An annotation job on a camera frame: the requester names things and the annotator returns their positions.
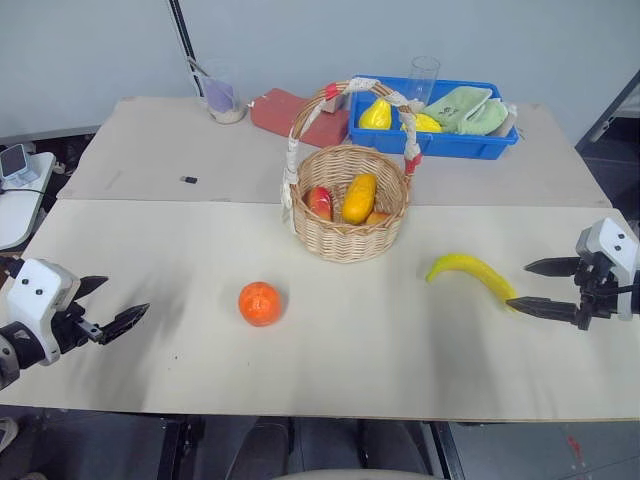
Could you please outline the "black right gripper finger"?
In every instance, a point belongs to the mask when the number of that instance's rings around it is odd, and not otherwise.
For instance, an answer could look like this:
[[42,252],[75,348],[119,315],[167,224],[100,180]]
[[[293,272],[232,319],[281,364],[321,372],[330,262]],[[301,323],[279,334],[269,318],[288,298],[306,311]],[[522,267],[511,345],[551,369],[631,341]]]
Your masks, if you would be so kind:
[[506,305],[533,317],[577,324],[578,307],[573,303],[526,296],[508,299]]
[[578,257],[554,257],[536,260],[524,266],[524,270],[547,277],[571,277],[579,267]]

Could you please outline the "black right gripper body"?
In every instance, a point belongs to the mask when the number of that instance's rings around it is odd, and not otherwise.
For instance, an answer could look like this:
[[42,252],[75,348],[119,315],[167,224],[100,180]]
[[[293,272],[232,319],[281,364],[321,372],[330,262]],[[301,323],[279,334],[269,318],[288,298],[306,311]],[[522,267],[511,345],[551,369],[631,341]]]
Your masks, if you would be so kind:
[[618,280],[612,273],[614,264],[602,253],[596,253],[590,262],[581,260],[574,275],[580,289],[580,304],[576,312],[576,325],[587,330],[593,317],[610,319],[618,313]]

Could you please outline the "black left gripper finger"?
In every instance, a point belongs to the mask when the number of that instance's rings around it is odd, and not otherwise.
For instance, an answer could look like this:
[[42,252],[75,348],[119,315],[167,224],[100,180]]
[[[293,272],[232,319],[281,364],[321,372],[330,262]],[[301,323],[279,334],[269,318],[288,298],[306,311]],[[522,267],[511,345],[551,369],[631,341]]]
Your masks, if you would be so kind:
[[79,287],[73,297],[73,300],[76,301],[81,299],[93,291],[98,289],[101,285],[106,283],[109,280],[107,276],[86,276],[80,279]]
[[106,345],[131,330],[149,309],[150,304],[132,306],[114,317],[114,320],[100,328],[98,343]]

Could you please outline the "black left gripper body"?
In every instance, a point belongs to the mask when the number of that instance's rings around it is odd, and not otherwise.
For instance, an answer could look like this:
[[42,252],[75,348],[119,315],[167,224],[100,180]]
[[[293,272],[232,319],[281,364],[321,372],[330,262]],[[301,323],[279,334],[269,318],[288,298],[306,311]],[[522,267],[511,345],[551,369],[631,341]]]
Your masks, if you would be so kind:
[[101,344],[104,332],[98,324],[87,322],[85,309],[72,301],[65,311],[56,312],[51,320],[51,329],[61,355],[85,345],[88,341]]

